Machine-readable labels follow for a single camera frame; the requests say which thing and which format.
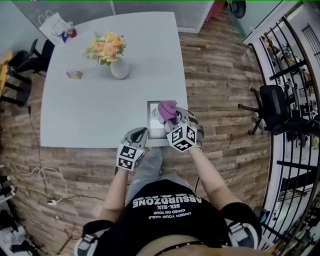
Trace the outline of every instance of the black t-shirt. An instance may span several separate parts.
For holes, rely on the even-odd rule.
[[[191,189],[160,180],[145,185],[116,223],[89,222],[83,227],[82,237],[110,228],[99,238],[95,256],[133,256],[151,241],[169,235],[188,235],[220,248],[229,241],[225,219],[251,224],[261,238],[259,220],[246,204],[231,203],[218,211]]]

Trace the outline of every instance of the wood plank flooring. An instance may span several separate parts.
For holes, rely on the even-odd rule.
[[[248,130],[254,126],[253,114],[237,107],[238,103],[257,105],[250,87],[258,89],[263,82],[254,54],[242,43],[225,12],[206,23],[199,34],[181,34],[180,43],[189,110],[205,130],[202,149],[236,196],[252,208],[261,206],[268,179],[270,135],[259,129],[249,136]],[[39,137],[45,78],[27,75],[33,83],[28,103]],[[27,108],[2,102],[1,109],[1,158],[10,159],[22,173],[28,173],[39,167],[39,156]],[[166,147],[163,157],[165,172],[177,172],[196,185],[198,176],[188,153]],[[54,168],[63,175],[68,199],[57,206],[46,203],[45,184],[48,197],[58,199],[64,194],[64,183],[53,171],[47,172],[44,183],[36,173],[21,176],[4,162],[4,172],[12,176],[18,189],[11,202],[27,232],[49,255],[57,253],[68,239],[66,231],[69,233],[75,225],[74,239],[61,253],[73,255],[82,226],[94,220],[102,208],[114,176],[116,150],[42,147],[40,158],[43,167]],[[197,194],[205,196],[201,184]]]

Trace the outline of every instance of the cable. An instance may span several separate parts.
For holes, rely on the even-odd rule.
[[[37,133],[36,133],[36,129],[34,127],[34,124],[32,123],[32,118],[31,118],[31,106],[28,105],[27,106],[27,109],[28,109],[28,114],[29,114],[29,121],[30,121],[30,125],[32,127],[32,130],[33,130],[33,134],[36,138],[36,143],[37,143],[37,146],[38,146],[38,156],[39,156],[39,167],[42,168],[42,165],[41,165],[41,151],[40,151],[40,143],[39,143],[39,139],[38,139],[38,136],[37,136]],[[48,189],[47,189],[47,183],[46,183],[46,180],[43,179],[43,185],[44,185],[44,194],[45,194],[45,198],[46,200],[48,201]]]
[[[15,168],[15,170],[16,170],[21,176],[29,176],[29,175],[33,174],[35,171],[38,171],[38,177],[39,177],[39,179],[40,179],[40,180],[44,180],[44,179],[46,178],[45,170],[47,170],[47,171],[55,171],[55,172],[60,176],[60,178],[63,180],[63,182],[64,182],[64,195],[61,196],[61,198],[60,198],[59,200],[57,200],[56,203],[60,202],[62,199],[64,199],[64,198],[67,196],[67,194],[68,194],[68,192],[67,192],[67,182],[66,182],[66,180],[64,179],[64,177],[61,175],[61,173],[59,173],[56,169],[48,168],[48,167],[42,167],[42,168],[36,167],[36,168],[34,168],[34,169],[32,170],[32,172],[29,172],[28,174],[23,174],[23,173],[21,173],[21,172],[18,170],[18,168],[15,166],[15,164],[14,164],[11,160],[6,159],[6,158],[4,158],[3,160],[6,160],[6,161],[8,161],[10,164],[12,164],[13,167]]]
[[[67,196],[67,194],[68,194],[67,182],[66,182],[66,180],[64,179],[64,177],[61,175],[61,173],[58,172],[56,169],[49,168],[49,167],[42,167],[42,164],[41,164],[40,143],[39,143],[39,139],[38,139],[38,136],[37,136],[37,133],[36,133],[36,129],[35,129],[33,123],[32,123],[32,118],[31,118],[31,106],[28,105],[28,106],[27,106],[27,109],[28,109],[30,124],[31,124],[32,130],[33,130],[34,136],[35,136],[35,138],[36,138],[36,142],[37,142],[38,156],[39,156],[39,167],[34,168],[34,169],[33,169],[30,173],[28,173],[28,174],[23,174],[23,173],[21,173],[21,172],[18,170],[18,168],[16,167],[16,165],[15,165],[10,159],[3,158],[3,160],[8,161],[11,165],[13,165],[14,169],[15,169],[21,176],[29,176],[29,175],[32,175],[34,172],[38,171],[38,177],[39,177],[39,179],[44,182],[44,192],[45,192],[45,197],[46,197],[47,201],[49,200],[49,198],[48,198],[48,193],[47,193],[47,183],[46,183],[46,173],[45,173],[45,170],[56,172],[56,173],[60,176],[60,178],[63,180],[63,182],[64,182],[64,195],[61,196],[61,198],[56,201],[56,203],[58,203],[58,202],[60,202],[63,198],[65,198],[65,197]]]
[[[198,183],[199,183],[200,177],[198,177],[198,180],[196,181],[194,192],[197,193]]]
[[[101,198],[99,198],[99,197],[88,196],[88,195],[84,195],[84,194],[75,194],[75,195],[70,196],[70,197],[64,197],[64,199],[70,200],[70,199],[76,198],[76,197],[78,197],[78,198],[93,198],[93,199],[97,199],[97,200],[100,200],[100,201],[104,201],[104,199],[101,199]]]

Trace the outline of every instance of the white vase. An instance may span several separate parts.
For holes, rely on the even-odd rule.
[[[125,79],[129,73],[129,64],[122,58],[118,58],[110,65],[112,75],[117,79]]]

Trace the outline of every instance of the pink cloth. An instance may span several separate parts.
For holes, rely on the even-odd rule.
[[[164,100],[159,102],[158,110],[165,121],[177,118],[178,113],[176,111],[176,105],[177,102],[175,100]]]

